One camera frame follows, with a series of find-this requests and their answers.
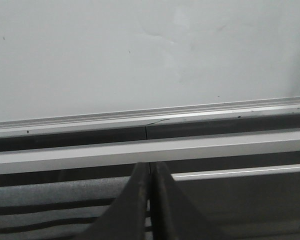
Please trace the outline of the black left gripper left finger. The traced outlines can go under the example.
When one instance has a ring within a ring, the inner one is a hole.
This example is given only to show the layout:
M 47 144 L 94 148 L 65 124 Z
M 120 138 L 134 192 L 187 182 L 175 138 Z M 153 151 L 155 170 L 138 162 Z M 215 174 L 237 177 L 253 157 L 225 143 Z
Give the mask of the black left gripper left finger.
M 110 207 L 75 240 L 143 240 L 148 204 L 148 165 L 137 163 Z

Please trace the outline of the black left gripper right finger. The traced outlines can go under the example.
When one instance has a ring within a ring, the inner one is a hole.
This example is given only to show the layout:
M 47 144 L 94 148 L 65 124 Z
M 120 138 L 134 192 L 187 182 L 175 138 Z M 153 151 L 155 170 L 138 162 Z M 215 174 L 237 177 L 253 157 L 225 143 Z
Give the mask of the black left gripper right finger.
M 151 171 L 150 212 L 154 240 L 229 240 L 178 187 L 167 165 Z

